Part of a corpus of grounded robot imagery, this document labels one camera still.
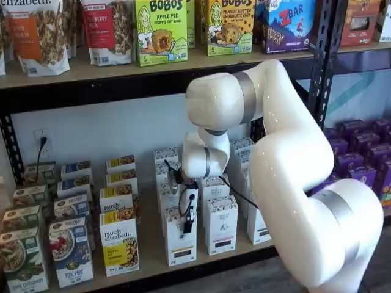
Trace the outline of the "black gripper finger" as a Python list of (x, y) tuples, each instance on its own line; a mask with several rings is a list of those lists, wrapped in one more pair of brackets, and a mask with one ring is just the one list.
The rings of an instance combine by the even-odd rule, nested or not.
[(185, 215), (185, 221), (184, 221), (184, 224), (183, 224), (182, 238), (185, 238), (185, 236), (187, 236), (188, 234), (191, 234), (192, 226), (193, 226), (193, 223), (194, 223), (194, 219), (195, 219), (194, 211), (193, 210), (189, 210), (186, 213), (186, 215)]

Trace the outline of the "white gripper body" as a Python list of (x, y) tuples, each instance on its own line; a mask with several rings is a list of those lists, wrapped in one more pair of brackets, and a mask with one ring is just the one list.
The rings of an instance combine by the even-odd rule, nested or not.
[(198, 202), (198, 184), (181, 185), (180, 215), (184, 217), (191, 208), (193, 208), (193, 210), (196, 210), (197, 202)]

